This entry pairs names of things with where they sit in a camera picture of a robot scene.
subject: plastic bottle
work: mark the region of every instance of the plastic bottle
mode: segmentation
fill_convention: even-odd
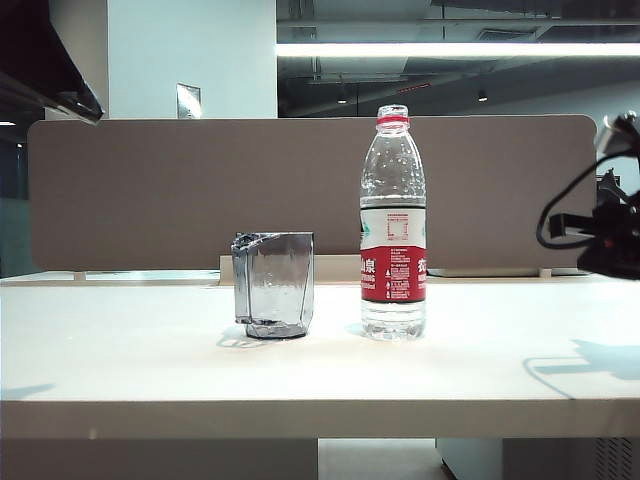
[[[411,339],[425,324],[424,172],[407,107],[380,107],[376,123],[360,183],[362,323],[374,339]]]

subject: fluorescent light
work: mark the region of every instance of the fluorescent light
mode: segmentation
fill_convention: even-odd
[[[640,43],[279,43],[279,57],[640,57]]]

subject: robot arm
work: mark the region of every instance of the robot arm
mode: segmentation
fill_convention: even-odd
[[[617,188],[615,182],[611,182],[607,190],[614,195],[598,205],[591,217],[560,213],[549,218],[551,238],[568,235],[587,237],[582,240],[553,243],[544,238],[542,230],[551,209],[602,163],[621,156],[635,157],[640,168],[640,133],[636,120],[633,112],[620,115],[612,122],[605,118],[605,130],[598,141],[598,150],[604,157],[578,175],[547,204],[536,231],[538,242],[546,248],[587,247],[578,257],[578,268],[632,280],[640,279],[640,191],[628,196]]]

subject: red and white label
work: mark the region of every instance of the red and white label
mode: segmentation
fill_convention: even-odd
[[[419,302],[426,293],[424,208],[360,211],[362,298],[374,302]]]

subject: desk divider panel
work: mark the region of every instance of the desk divider panel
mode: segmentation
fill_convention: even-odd
[[[238,231],[314,231],[354,254],[373,118],[43,121],[29,132],[33,256],[46,270],[217,268]],[[580,115],[414,117],[429,266],[575,267],[535,239],[595,158]],[[595,174],[558,211],[588,214]]]

